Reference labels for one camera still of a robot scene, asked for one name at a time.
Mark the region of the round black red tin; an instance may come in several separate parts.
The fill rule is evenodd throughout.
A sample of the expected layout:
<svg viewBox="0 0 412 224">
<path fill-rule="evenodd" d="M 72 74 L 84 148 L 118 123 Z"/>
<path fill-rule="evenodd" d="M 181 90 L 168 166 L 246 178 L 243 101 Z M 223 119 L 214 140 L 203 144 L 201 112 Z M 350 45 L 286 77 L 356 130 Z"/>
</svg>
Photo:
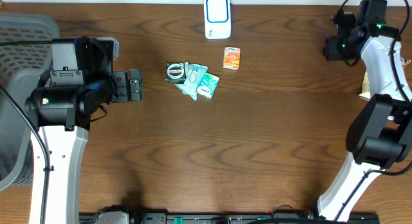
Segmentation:
<svg viewBox="0 0 412 224">
<path fill-rule="evenodd" d="M 166 64 L 166 82 L 171 84 L 183 84 L 186 80 L 186 71 L 184 63 L 167 63 Z"/>
</svg>

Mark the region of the yellow wet wipes pack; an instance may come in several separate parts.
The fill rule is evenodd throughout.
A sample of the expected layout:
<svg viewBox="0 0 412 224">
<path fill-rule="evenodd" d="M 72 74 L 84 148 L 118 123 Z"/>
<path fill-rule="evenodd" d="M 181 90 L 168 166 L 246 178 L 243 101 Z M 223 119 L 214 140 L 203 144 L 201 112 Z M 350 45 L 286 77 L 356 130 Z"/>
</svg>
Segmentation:
<svg viewBox="0 0 412 224">
<path fill-rule="evenodd" d="M 405 68 L 407 65 L 411 63 L 411 60 L 405 59 L 403 57 L 401 57 L 400 60 L 401 60 L 403 68 Z M 367 71 L 365 71 L 363 82 L 362 82 L 362 87 L 361 87 L 361 92 L 358 94 L 358 96 L 364 100 L 369 100 L 371 98 L 370 84 L 369 84 L 369 78 L 368 78 Z"/>
</svg>

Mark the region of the green tissue pack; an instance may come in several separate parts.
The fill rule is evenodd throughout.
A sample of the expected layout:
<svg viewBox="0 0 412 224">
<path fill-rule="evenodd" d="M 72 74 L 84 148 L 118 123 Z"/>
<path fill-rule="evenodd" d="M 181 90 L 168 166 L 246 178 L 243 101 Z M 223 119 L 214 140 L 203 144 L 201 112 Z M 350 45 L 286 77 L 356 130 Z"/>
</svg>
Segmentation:
<svg viewBox="0 0 412 224">
<path fill-rule="evenodd" d="M 197 88 L 209 68 L 199 64 L 190 64 L 189 62 L 185 62 L 184 67 L 186 79 L 183 84 L 177 84 L 176 87 L 184 95 L 189 95 L 193 100 L 197 100 Z"/>
</svg>

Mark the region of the small green tissue packet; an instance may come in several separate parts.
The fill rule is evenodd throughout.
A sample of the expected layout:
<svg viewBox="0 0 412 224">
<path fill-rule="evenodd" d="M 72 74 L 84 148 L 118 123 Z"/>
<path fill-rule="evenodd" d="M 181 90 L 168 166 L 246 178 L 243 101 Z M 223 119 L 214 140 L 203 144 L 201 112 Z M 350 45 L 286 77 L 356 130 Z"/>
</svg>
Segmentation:
<svg viewBox="0 0 412 224">
<path fill-rule="evenodd" d="M 211 99 L 216 91 L 216 88 L 218 87 L 219 82 L 220 78 L 218 76 L 206 73 L 196 90 L 197 94 Z"/>
</svg>

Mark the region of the small orange box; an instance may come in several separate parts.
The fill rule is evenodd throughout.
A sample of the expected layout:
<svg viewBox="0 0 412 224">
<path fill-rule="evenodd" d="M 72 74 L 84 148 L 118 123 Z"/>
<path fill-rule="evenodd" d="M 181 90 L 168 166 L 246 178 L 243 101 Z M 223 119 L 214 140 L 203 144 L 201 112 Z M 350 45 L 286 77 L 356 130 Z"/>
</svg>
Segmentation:
<svg viewBox="0 0 412 224">
<path fill-rule="evenodd" d="M 241 48 L 225 47 L 223 55 L 223 68 L 238 70 L 240 65 Z"/>
</svg>

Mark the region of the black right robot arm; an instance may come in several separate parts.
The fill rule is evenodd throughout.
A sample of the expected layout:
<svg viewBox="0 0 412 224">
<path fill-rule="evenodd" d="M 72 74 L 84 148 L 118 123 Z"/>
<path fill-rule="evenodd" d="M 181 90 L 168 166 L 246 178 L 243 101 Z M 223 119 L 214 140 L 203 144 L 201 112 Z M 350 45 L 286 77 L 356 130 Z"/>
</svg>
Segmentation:
<svg viewBox="0 0 412 224">
<path fill-rule="evenodd" d="M 411 152 L 411 90 L 400 57 L 400 29 L 386 25 L 384 12 L 357 15 L 339 9 L 338 34 L 325 41 L 329 61 L 362 61 L 370 99 L 346 135 L 345 161 L 317 200 L 317 217 L 346 222 L 370 184 Z"/>
</svg>

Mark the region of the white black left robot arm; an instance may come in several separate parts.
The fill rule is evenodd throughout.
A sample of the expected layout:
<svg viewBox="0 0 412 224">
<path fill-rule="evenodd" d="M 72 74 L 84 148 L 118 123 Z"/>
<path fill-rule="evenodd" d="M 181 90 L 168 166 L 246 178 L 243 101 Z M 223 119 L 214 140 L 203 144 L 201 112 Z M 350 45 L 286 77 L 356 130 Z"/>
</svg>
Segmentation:
<svg viewBox="0 0 412 224">
<path fill-rule="evenodd" d="M 139 101 L 140 70 L 95 74 L 52 71 L 51 85 L 33 90 L 26 101 L 32 121 L 33 187 L 30 223 L 78 223 L 80 168 L 91 115 L 104 104 Z"/>
</svg>

